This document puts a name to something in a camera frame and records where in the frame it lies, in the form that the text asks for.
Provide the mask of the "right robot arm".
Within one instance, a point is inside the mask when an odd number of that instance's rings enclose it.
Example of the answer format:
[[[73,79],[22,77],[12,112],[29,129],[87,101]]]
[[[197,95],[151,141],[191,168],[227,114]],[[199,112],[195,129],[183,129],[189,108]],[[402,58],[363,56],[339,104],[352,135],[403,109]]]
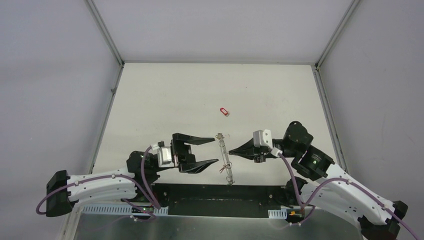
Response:
[[[397,239],[406,227],[408,206],[372,192],[313,146],[313,139],[299,121],[292,121],[283,138],[273,138],[268,129],[257,130],[229,154],[255,163],[282,160],[290,175],[283,192],[288,204],[325,210],[358,228],[367,240]]]

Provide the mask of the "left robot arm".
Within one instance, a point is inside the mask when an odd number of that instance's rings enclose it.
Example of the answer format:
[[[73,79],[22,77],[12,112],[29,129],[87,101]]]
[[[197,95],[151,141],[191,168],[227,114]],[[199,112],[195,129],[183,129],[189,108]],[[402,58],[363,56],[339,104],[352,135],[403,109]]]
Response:
[[[149,145],[145,151],[135,150],[121,168],[85,175],[57,171],[48,181],[46,196],[38,203],[35,211],[38,215],[53,218],[69,214],[77,204],[113,200],[129,202],[134,198],[159,210],[159,195],[152,188],[152,184],[160,177],[158,173],[172,168],[185,174],[203,172],[218,159],[197,161],[191,146],[214,141],[213,137],[174,133],[169,146],[160,141]]]

